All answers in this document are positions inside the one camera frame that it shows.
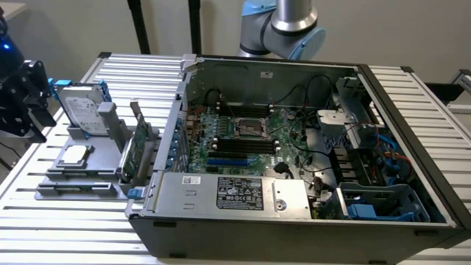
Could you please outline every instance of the robotic arm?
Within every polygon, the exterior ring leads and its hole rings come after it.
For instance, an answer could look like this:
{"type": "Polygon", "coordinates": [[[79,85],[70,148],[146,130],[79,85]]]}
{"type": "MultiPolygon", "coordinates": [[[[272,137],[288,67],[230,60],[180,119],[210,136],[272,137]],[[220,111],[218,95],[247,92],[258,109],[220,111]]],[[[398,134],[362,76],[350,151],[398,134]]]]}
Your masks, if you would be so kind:
{"type": "Polygon", "coordinates": [[[311,0],[247,0],[238,56],[310,60],[326,39],[311,0]]]}
{"type": "Polygon", "coordinates": [[[43,126],[56,122],[47,110],[51,97],[41,61],[25,61],[8,36],[7,21],[0,7],[0,136],[23,137],[45,142],[32,117],[43,126]]]}

